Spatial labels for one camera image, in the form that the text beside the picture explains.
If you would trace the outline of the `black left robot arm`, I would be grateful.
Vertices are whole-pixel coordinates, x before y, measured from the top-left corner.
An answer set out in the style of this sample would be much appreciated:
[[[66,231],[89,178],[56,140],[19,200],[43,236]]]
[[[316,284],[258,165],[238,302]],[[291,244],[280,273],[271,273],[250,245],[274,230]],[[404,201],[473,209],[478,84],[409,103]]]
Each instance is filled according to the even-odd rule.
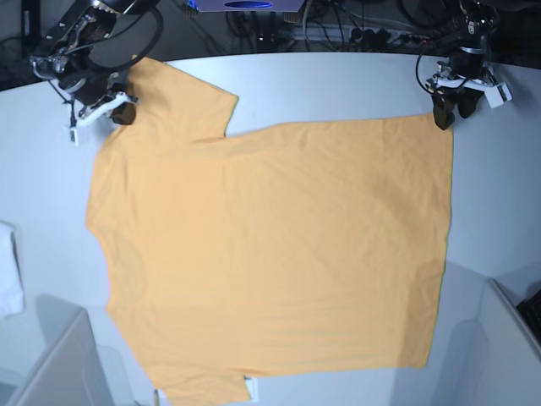
[[[539,1],[459,1],[455,18],[456,31],[429,45],[430,49],[450,50],[445,61],[438,62],[437,71],[422,81],[419,65],[420,53],[415,64],[415,76],[420,87],[428,93],[433,103],[433,117],[439,129],[446,130],[455,121],[454,112],[469,118],[485,98],[492,108],[512,100],[506,83],[496,79],[491,66],[490,39],[500,24],[502,12],[519,12],[538,8]]]

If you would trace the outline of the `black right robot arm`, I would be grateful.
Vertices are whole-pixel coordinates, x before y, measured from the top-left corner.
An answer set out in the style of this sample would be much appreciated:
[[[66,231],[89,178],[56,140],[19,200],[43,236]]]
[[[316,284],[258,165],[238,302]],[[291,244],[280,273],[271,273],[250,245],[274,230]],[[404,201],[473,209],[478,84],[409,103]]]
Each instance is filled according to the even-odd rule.
[[[130,125],[138,97],[129,89],[127,73],[156,45],[164,28],[157,1],[75,1],[30,55],[34,75],[57,83],[53,89],[69,106],[69,129],[74,131],[106,115],[113,123]],[[95,47],[126,33],[116,32],[117,20],[133,15],[139,22],[153,17],[156,29],[135,58],[116,66],[91,60]]]

